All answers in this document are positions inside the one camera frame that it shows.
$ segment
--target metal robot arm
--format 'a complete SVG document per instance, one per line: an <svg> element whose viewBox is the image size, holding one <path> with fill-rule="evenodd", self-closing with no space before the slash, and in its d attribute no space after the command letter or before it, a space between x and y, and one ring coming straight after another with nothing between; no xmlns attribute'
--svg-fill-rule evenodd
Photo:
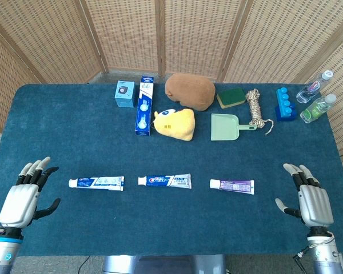
<svg viewBox="0 0 343 274"><path fill-rule="evenodd" d="M311 250L316 274L343 274L334 235L328 231L334 223L328 194L305 166L284 164L284 169L291 174L296 185L300 207L289 208L279 198L276 198L276 205L283 213L301 219L310 228L309 245L293 257L295 262L306 273L300 258Z"/></svg>
<svg viewBox="0 0 343 274"><path fill-rule="evenodd" d="M6 196L0 212L0 274L11 272L23 242L22 230L33 220L52 214L61 201L57 198L49 208L37 211L39 194L51 173L58 169L51 167L42 173L49 161L46 157L25 165Z"/></svg>

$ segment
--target yellow stuffed fish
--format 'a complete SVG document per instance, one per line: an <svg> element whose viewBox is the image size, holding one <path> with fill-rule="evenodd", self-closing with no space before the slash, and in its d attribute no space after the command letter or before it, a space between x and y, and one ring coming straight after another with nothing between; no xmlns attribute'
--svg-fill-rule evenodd
<svg viewBox="0 0 343 274"><path fill-rule="evenodd" d="M159 114L155 111L154 115L154 126L160 134L184 141L192 140L196 124L193 110L165 110Z"/></svg>

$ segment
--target plastic bottle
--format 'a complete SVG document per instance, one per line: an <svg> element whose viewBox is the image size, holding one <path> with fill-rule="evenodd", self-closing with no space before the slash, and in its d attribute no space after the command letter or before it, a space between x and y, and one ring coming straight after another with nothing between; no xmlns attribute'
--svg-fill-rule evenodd
<svg viewBox="0 0 343 274"><path fill-rule="evenodd" d="M333 72L331 70L326 70L322 74L318 75L314 83L305 86L296 95L296 99L299 103L305 104L310 101L316 94L320 92L330 80L333 78Z"/></svg>
<svg viewBox="0 0 343 274"><path fill-rule="evenodd" d="M300 117L305 123L311 123L330 110L336 100L337 97L332 93L327 96L322 96L316 99L306 110L304 110L300 114Z"/></svg>

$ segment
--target coiled rope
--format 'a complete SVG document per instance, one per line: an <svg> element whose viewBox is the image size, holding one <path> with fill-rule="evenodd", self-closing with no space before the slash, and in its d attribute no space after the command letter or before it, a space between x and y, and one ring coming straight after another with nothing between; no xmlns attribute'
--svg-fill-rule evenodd
<svg viewBox="0 0 343 274"><path fill-rule="evenodd" d="M249 124L256 124L258 128L263 128L265 126L266 122L271 122L272 125L270 127L270 130L265 134L269 134L272 131L272 128L274 126L274 122L271 119L263 120L261 115L261 108L259 106L259 91L255 88L254 90L250 90L246 94L246 100L249 103L250 107L250 113L252 115L252 120Z"/></svg>

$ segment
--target blue and white box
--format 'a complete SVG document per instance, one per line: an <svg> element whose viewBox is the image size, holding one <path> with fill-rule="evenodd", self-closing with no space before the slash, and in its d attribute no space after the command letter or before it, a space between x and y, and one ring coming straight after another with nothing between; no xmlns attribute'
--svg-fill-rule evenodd
<svg viewBox="0 0 343 274"><path fill-rule="evenodd" d="M114 99L118 107L134 107L135 82L118 81L115 88Z"/></svg>
<svg viewBox="0 0 343 274"><path fill-rule="evenodd" d="M139 84L139 96L135 132L137 135L150 135L151 106L153 103L154 77L142 76Z"/></svg>

